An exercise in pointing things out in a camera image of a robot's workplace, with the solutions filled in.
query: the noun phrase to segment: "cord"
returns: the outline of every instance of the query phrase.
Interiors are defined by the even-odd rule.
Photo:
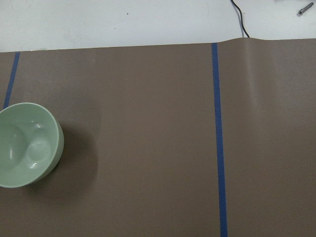
[[[245,27],[243,26],[243,20],[242,20],[242,13],[241,13],[241,9],[239,8],[239,6],[236,5],[236,3],[234,2],[234,0],[231,0],[232,4],[237,8],[237,10],[240,13],[240,22],[241,22],[241,27],[242,30],[245,32],[245,34],[247,35],[248,38],[250,38],[249,34],[247,33]]]

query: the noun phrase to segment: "light green plastic bowl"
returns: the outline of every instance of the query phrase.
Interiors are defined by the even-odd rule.
[[[63,131],[43,106],[20,103],[0,112],[0,186],[17,188],[41,179],[63,149]]]

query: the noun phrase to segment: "metal pin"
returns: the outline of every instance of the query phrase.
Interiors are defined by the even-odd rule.
[[[298,14],[303,15],[304,12],[306,12],[308,9],[310,9],[314,5],[313,2],[308,4],[306,7],[302,8],[301,10],[298,11]]]

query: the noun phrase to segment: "white wall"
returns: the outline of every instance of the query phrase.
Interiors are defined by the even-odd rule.
[[[253,38],[316,38],[311,0],[235,0]],[[0,52],[218,42],[241,37],[229,0],[0,0]]]

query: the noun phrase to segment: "blue line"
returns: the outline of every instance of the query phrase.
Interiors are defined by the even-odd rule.
[[[5,99],[4,99],[4,104],[3,104],[4,109],[9,106],[10,97],[11,97],[12,88],[13,88],[13,83],[14,83],[15,74],[16,74],[16,69],[18,68],[19,57],[20,57],[20,52],[16,52],[15,56],[14,56],[13,65],[12,65],[8,89],[6,90],[6,95],[5,95]]]
[[[216,148],[217,148],[217,173],[219,194],[219,218],[221,225],[221,237],[227,237],[227,213],[226,213],[226,191],[225,191],[225,167],[221,112],[221,93],[218,71],[217,43],[212,43],[214,104],[215,104],[215,126],[216,126]]]

